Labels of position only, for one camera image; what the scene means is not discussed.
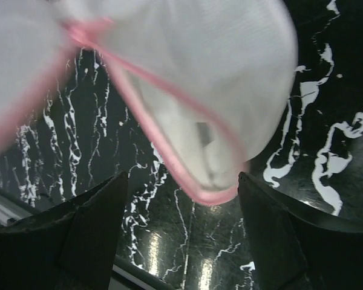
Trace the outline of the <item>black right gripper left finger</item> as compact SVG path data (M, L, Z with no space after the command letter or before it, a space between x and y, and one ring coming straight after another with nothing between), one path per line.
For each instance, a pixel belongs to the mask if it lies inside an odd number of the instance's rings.
M123 172L0 225L0 289L108 289L127 197Z

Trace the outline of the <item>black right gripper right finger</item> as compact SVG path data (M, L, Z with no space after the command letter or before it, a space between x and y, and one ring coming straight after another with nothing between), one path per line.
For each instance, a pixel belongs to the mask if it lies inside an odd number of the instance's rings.
M363 289L363 224L238 176L260 289Z

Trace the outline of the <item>white pink mesh laundry bag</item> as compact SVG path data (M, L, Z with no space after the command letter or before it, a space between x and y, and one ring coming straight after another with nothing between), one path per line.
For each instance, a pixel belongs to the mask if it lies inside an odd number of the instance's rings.
M236 197L297 65L283 1L0 1L0 151L80 48L100 54L175 181L203 205Z

